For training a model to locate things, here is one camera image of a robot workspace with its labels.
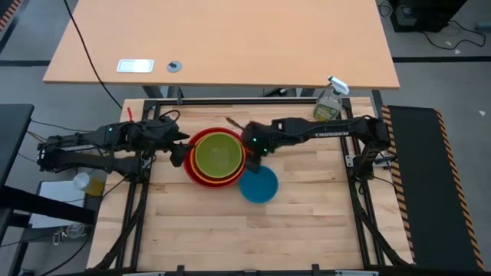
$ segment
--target cleaning spray bottle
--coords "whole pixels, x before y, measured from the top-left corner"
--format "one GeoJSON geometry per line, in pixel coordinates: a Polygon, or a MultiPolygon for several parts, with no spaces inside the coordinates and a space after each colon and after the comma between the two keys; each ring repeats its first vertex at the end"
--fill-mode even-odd
{"type": "Polygon", "coordinates": [[[322,91],[314,108],[314,118],[319,122],[335,119],[342,108],[341,97],[350,93],[350,88],[343,81],[332,76],[328,79],[332,84],[332,91],[328,96],[322,91]]]}

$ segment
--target wooden desk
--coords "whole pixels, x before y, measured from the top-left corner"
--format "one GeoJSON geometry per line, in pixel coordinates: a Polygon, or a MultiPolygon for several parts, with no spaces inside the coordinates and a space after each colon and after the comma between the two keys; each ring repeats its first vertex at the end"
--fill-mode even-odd
{"type": "MultiPolygon", "coordinates": [[[[397,89],[375,1],[80,0],[75,20],[107,84],[397,89]],[[117,73],[153,59],[150,74],[117,73]],[[180,61],[183,69],[166,66],[180,61]]],[[[71,22],[44,76],[97,83],[71,22]]]]}
{"type": "MultiPolygon", "coordinates": [[[[370,98],[352,98],[355,116],[373,114],[370,98]]],[[[133,118],[141,118],[142,100],[126,100],[133,118]]],[[[280,117],[312,120],[312,105],[226,105],[167,107],[181,112],[180,129],[190,135],[207,127],[233,129],[224,119],[241,124],[270,123],[280,117]]],[[[127,112],[121,120],[128,120],[127,112]]],[[[286,146],[264,159],[275,171],[280,188],[268,204],[247,202],[238,186],[210,190],[190,182],[183,168],[173,168],[168,154],[153,164],[150,194],[138,261],[138,271],[307,270],[362,268],[348,183],[339,139],[310,140],[286,146]]],[[[390,173],[376,169],[390,180],[390,173]]],[[[121,180],[109,175],[106,190],[121,180]]],[[[406,261],[409,246],[394,187],[370,181],[371,197],[381,233],[406,261]]],[[[88,267],[107,253],[120,234],[127,183],[104,198],[92,242],[88,267]]],[[[127,243],[129,265],[132,241],[127,243]]],[[[368,239],[371,260],[374,249],[368,239]]]]}

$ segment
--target desk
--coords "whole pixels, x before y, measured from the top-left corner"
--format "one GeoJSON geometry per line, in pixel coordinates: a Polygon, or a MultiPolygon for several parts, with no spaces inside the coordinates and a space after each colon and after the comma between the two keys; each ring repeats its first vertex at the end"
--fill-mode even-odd
{"type": "MultiPolygon", "coordinates": [[[[355,116],[373,114],[370,98],[352,98],[355,116]]],[[[126,100],[121,120],[141,118],[143,100],[126,100]]],[[[228,104],[165,107],[181,112],[180,129],[194,135],[207,127],[238,131],[224,119],[270,123],[281,117],[311,116],[312,104],[228,104]]],[[[357,231],[340,140],[309,140],[285,146],[264,159],[277,175],[280,188],[268,204],[247,202],[238,186],[210,190],[192,183],[184,168],[173,168],[168,154],[152,165],[138,271],[308,270],[362,268],[357,231]]],[[[375,174],[390,180],[382,168],[375,174]]],[[[106,190],[121,180],[107,178],[106,190]]],[[[381,233],[406,261],[412,262],[394,187],[370,181],[371,198],[381,233]]],[[[88,267],[95,266],[120,234],[128,184],[107,195],[98,214],[88,267]]],[[[365,231],[371,260],[374,248],[365,231]]],[[[125,264],[133,242],[129,239],[125,264]]]]}
{"type": "MultiPolygon", "coordinates": [[[[399,87],[374,1],[83,0],[74,17],[106,84],[399,87]],[[117,73],[128,58],[153,72],[117,73]]],[[[71,22],[44,82],[97,83],[71,22]]]]}

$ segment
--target blue bowl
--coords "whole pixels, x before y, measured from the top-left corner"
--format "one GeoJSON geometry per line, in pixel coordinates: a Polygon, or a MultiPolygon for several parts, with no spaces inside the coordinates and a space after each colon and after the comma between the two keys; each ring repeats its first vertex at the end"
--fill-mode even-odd
{"type": "Polygon", "coordinates": [[[278,178],[267,166],[261,166],[258,173],[248,169],[239,179],[242,195],[252,203],[267,203],[278,191],[278,178]]]}

